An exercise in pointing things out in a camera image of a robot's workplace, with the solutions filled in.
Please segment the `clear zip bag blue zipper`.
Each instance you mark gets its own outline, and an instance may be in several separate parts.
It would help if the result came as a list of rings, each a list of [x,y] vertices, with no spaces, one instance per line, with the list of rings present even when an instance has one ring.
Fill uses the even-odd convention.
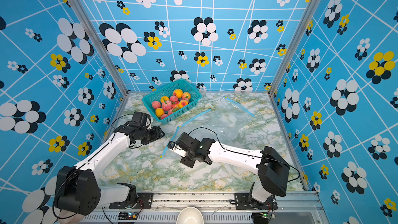
[[[168,142],[167,146],[165,147],[165,149],[163,150],[160,159],[164,159],[165,158],[165,154],[168,150],[173,151],[174,153],[180,155],[181,157],[185,157],[186,156],[186,151],[183,150],[181,147],[179,147],[178,145],[176,145],[177,142],[177,134],[180,133],[180,129],[182,128],[182,126],[178,126],[172,139]]]

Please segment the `yellow peach front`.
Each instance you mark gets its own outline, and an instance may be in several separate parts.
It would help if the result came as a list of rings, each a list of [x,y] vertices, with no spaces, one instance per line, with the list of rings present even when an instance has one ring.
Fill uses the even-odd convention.
[[[163,116],[164,114],[165,114],[165,111],[163,108],[160,107],[160,108],[155,109],[155,115],[158,118],[161,118],[161,116]]]

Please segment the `teal plastic mesh basket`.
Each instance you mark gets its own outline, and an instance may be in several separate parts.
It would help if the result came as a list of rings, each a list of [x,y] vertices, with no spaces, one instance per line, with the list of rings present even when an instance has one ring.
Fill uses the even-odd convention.
[[[181,89],[183,91],[183,95],[180,99],[173,95],[173,91],[175,89]],[[161,118],[158,118],[155,115],[155,110],[152,108],[151,103],[153,101],[161,102],[160,99],[162,96],[168,96],[169,100],[161,103],[165,114],[161,116]],[[202,95],[193,85],[185,79],[179,79],[149,95],[144,96],[143,104],[154,120],[161,123],[168,123],[194,108],[201,98]]]

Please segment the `yellow orange peach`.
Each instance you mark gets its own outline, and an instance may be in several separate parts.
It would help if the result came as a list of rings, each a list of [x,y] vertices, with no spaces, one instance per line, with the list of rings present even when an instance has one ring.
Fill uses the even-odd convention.
[[[161,103],[164,103],[164,102],[166,102],[168,100],[169,100],[168,96],[162,96],[161,99],[160,99]]]

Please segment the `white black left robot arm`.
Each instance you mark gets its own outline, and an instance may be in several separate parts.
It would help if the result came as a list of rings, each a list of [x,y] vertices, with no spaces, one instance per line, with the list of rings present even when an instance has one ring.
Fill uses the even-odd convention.
[[[72,216],[87,216],[98,206],[124,203],[134,207],[140,202],[136,187],[128,183],[99,187],[97,178],[124,150],[135,142],[147,145],[165,136],[160,127],[119,126],[96,151],[73,167],[63,167],[57,175],[53,208],[70,212]]]

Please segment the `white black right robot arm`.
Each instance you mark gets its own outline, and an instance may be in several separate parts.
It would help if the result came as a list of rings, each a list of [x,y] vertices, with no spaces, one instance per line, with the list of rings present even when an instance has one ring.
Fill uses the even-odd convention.
[[[256,174],[259,181],[250,188],[245,204],[262,209],[273,196],[285,197],[291,166],[272,147],[262,150],[247,150],[221,143],[218,139],[202,138],[198,140],[182,133],[177,141],[170,141],[168,149],[181,156],[180,163],[193,168],[196,162],[211,166],[224,163],[243,168]]]

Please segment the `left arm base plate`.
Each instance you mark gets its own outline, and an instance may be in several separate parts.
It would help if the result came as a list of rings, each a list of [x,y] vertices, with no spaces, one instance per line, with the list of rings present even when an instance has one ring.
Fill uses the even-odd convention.
[[[127,199],[123,202],[111,203],[110,209],[151,209],[154,194],[152,192],[138,192],[131,199]]]

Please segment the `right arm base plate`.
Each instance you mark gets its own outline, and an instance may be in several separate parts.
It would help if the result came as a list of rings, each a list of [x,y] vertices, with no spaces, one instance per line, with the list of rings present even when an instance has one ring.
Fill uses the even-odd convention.
[[[261,203],[252,198],[249,193],[235,193],[234,202],[235,207],[238,210],[257,209],[271,211],[278,209],[276,198],[274,195],[271,195],[264,203]]]

